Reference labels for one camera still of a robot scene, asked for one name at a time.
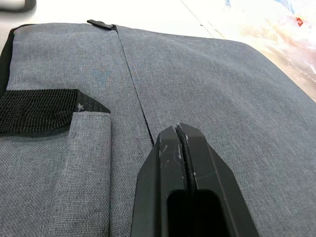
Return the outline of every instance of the gray fabric bag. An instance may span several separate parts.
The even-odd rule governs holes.
[[[129,236],[151,136],[179,122],[233,171],[260,236],[316,236],[316,104],[250,46],[41,24],[12,48],[6,90],[78,89],[111,115],[0,134],[1,236]]]

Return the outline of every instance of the zipper pull tab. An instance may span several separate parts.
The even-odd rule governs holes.
[[[107,25],[107,24],[103,23],[102,21],[87,20],[87,23],[90,23],[93,26],[104,29],[104,30],[117,30],[116,26]]]

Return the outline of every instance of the gray fabric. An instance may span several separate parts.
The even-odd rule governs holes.
[[[152,145],[117,32],[88,24],[15,31],[7,89],[54,88],[79,89],[111,111],[110,215],[116,236],[128,236],[137,173]]]
[[[0,235],[106,235],[111,120],[74,113],[69,132],[0,137]]]
[[[154,139],[199,128],[233,170],[261,236],[316,236],[316,104],[239,42],[118,27]]]

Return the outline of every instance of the white surface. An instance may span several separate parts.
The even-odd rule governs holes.
[[[22,24],[86,23],[89,19],[154,32],[211,38],[181,0],[37,0],[36,9],[31,13],[0,13],[0,50],[9,30]]]

